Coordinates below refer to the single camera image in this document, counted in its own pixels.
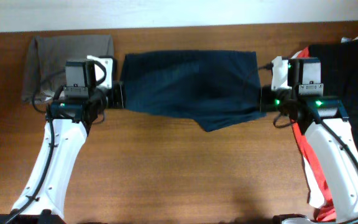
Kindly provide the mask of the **navy blue shorts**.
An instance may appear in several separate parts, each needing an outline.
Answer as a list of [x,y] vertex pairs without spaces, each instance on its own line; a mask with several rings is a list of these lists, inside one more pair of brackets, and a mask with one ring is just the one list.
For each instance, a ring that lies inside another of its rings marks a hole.
[[170,50],[128,54],[126,109],[196,121],[206,132],[265,117],[255,52]]

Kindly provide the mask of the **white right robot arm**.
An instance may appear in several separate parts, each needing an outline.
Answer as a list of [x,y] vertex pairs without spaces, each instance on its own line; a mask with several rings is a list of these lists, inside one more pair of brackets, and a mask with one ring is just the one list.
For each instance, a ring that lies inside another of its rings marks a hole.
[[274,223],[358,223],[358,151],[342,101],[324,96],[317,58],[276,57],[265,66],[271,85],[260,90],[260,110],[278,111],[289,126],[303,158],[314,219],[277,215]]

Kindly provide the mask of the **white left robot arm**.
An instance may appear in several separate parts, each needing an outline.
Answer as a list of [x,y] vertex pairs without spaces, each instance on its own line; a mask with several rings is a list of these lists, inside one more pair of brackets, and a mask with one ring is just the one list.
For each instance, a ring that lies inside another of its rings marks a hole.
[[77,155],[106,109],[123,109],[124,85],[115,80],[116,59],[87,56],[69,60],[65,83],[45,109],[42,146],[25,189],[0,223],[63,223],[65,197]]

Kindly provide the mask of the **black garment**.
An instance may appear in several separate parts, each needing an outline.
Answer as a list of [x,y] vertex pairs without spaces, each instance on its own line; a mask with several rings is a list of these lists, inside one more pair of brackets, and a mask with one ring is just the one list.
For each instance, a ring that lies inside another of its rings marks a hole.
[[325,96],[337,96],[349,115],[358,150],[358,40],[341,44],[315,44],[309,56],[321,62]]

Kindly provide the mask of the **folded grey shorts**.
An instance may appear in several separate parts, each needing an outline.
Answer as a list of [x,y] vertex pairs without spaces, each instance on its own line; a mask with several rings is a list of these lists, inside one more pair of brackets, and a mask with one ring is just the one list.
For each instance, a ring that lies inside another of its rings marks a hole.
[[21,100],[43,103],[53,96],[56,89],[65,84],[61,72],[67,60],[83,59],[87,56],[113,56],[114,46],[110,35],[61,35],[34,37],[29,44],[24,66]]

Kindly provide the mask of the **white patterned garment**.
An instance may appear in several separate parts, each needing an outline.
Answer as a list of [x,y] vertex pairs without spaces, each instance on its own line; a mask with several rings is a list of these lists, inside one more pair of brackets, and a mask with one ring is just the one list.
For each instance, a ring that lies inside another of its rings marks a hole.
[[341,43],[343,44],[343,43],[346,43],[346,42],[352,42],[352,41],[357,41],[358,40],[358,37],[356,37],[356,38],[348,38],[348,37],[342,37],[341,38]]

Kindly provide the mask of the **red garment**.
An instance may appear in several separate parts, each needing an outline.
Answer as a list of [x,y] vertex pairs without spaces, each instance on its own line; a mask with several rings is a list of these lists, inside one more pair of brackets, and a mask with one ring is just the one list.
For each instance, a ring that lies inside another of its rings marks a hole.
[[308,203],[316,209],[314,219],[317,222],[335,222],[337,214],[333,197],[316,154],[306,137],[301,134],[298,123],[292,126],[292,130],[303,158],[305,177],[310,189]]

